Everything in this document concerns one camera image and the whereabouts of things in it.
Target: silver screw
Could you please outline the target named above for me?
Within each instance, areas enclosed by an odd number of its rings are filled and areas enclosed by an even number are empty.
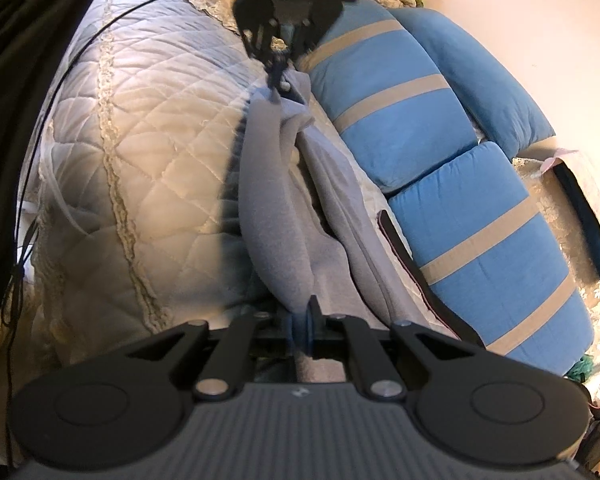
[[[371,392],[385,399],[402,393],[402,386],[395,381],[376,381],[371,385]]]
[[[203,379],[196,384],[196,390],[201,394],[209,396],[218,396],[224,394],[229,389],[229,385],[222,379]]]

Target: dark blue fabric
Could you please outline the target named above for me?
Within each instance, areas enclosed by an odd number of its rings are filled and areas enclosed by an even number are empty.
[[[394,17],[372,0],[345,6],[322,43]],[[363,99],[393,86],[439,74],[406,30],[344,48],[309,72],[312,91],[331,121]],[[358,164],[386,193],[439,168],[476,145],[462,105],[449,88],[387,106],[340,132]]]
[[[528,197],[493,142],[481,143],[389,200],[419,267],[446,253]],[[501,243],[431,285],[489,344],[519,325],[562,283],[569,269],[538,212]],[[587,351],[593,328],[577,290],[508,356],[556,374]]]
[[[600,224],[569,168],[559,164],[554,168],[554,172],[580,219],[589,254],[600,276]]]
[[[418,40],[460,102],[509,160],[555,135],[538,104],[477,40],[431,9],[392,9]]]

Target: white logo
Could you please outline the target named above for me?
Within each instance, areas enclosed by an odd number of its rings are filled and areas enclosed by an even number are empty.
[[[291,392],[291,395],[293,395],[294,397],[297,397],[298,399],[302,399],[303,397],[306,397],[310,393],[311,392],[309,390],[307,390],[306,388],[300,387],[297,390],[293,390]]]

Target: ribbed gray panel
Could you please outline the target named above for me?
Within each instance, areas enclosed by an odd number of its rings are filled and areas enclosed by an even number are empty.
[[[352,384],[248,384],[237,399],[196,408],[179,436],[140,462],[91,473],[67,473],[29,463],[16,478],[582,480],[583,477],[566,463],[524,472],[491,471],[461,463],[424,440],[400,407],[363,399]]]

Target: striped blue cushion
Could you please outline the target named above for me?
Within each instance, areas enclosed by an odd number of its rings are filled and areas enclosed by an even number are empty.
[[[587,351],[592,325],[560,247],[496,144],[389,204],[433,291],[492,351],[560,375]]]
[[[299,68],[309,73],[315,97],[383,192],[414,182],[477,143],[436,65],[372,0],[346,6]]]

